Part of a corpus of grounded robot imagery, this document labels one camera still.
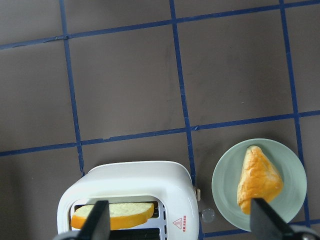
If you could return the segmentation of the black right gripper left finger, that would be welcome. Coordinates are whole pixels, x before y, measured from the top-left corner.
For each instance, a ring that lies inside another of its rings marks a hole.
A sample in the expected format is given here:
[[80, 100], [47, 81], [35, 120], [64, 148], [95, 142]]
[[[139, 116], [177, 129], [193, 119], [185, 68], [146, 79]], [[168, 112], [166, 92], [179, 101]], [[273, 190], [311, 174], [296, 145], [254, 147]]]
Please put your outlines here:
[[79, 240], [108, 240], [111, 233], [109, 201], [99, 200], [93, 206], [82, 229]]

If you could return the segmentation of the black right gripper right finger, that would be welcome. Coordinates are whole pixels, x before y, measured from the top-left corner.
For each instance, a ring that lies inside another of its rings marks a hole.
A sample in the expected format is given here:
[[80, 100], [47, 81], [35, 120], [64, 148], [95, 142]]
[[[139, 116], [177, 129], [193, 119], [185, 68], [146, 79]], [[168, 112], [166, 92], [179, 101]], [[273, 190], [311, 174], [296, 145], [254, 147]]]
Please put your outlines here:
[[263, 198], [253, 198], [250, 207], [250, 230], [258, 240], [294, 238], [292, 228]]

